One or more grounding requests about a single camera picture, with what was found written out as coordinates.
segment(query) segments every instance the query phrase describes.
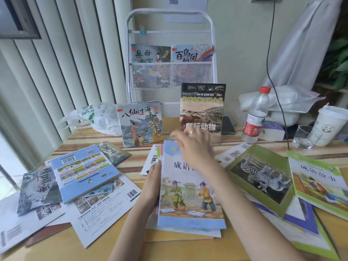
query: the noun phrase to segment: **white cup with lid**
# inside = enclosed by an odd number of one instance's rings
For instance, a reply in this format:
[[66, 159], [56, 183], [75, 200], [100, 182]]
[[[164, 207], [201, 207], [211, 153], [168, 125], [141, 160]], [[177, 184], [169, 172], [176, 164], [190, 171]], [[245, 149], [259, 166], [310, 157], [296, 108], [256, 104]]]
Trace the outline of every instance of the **white cup with lid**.
[[321, 108], [313, 127], [313, 133], [322, 134], [316, 145], [327, 146], [347, 121], [348, 110], [328, 104]]

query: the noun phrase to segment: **water bottle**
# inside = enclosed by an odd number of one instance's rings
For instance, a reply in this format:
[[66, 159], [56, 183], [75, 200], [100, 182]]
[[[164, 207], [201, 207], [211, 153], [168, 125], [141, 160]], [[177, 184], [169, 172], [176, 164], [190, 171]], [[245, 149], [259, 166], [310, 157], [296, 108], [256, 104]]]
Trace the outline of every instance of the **water bottle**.
[[250, 105], [248, 117], [241, 136], [241, 139], [248, 144], [253, 144], [259, 139], [261, 127], [268, 113], [268, 94], [270, 91], [270, 87], [261, 87], [260, 94], [255, 97]]

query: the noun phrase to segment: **tissue box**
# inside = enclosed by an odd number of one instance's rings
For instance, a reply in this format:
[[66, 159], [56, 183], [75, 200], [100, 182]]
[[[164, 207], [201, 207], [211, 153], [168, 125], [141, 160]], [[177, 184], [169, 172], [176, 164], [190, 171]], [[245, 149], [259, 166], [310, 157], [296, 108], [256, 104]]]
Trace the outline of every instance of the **tissue box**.
[[265, 121], [260, 132], [259, 139], [267, 141], [282, 141], [285, 131], [281, 125], [274, 121]]

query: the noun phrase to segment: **red bottle cap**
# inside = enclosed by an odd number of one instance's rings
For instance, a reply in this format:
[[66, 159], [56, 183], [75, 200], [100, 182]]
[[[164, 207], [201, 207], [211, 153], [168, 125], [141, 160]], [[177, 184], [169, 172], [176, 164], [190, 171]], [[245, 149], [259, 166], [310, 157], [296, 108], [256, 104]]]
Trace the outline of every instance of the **red bottle cap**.
[[271, 91], [271, 87], [262, 86], [262, 87], [260, 88], [260, 92], [261, 92], [261, 93], [268, 94], [270, 91]]

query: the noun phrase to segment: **wooden desk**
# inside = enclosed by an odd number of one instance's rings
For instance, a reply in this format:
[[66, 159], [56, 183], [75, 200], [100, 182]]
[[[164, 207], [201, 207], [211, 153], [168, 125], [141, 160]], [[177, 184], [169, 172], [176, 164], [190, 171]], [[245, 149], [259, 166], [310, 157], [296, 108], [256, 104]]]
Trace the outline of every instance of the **wooden desk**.
[[[164, 118], [164, 133], [172, 131], [179, 124], [178, 118]], [[123, 147], [120, 137], [105, 136], [92, 129], [75, 131], [52, 154], [50, 158], [60, 156], [91, 144], [98, 144], [108, 140], [119, 147]], [[223, 136], [222, 144], [214, 148], [215, 154], [220, 154], [233, 145], [241, 142], [241, 128], [235, 136]], [[261, 146], [286, 156], [285, 142], [258, 142]], [[142, 186], [146, 177], [140, 175], [142, 166], [152, 145], [139, 148], [129, 148], [132, 156], [119, 164], [117, 168], [134, 183]], [[325, 148], [315, 147], [311, 151], [301, 153], [340, 166], [341, 172], [348, 182], [348, 145], [334, 141]], [[328, 232], [330, 233], [342, 260], [348, 260], [348, 222], [316, 209]], [[70, 261], [106, 260], [115, 245], [118, 233], [122, 228], [126, 215], [107, 230], [89, 248], [84, 249], [73, 228], [68, 228], [28, 249], [19, 245], [0, 257], [3, 261]], [[307, 255], [309, 260], [326, 260], [317, 256]], [[241, 242], [235, 231], [228, 223], [228, 228], [222, 231], [222, 238], [197, 241], [167, 241], [158, 243], [144, 243], [140, 260], [171, 261], [171, 260], [248, 260]]]

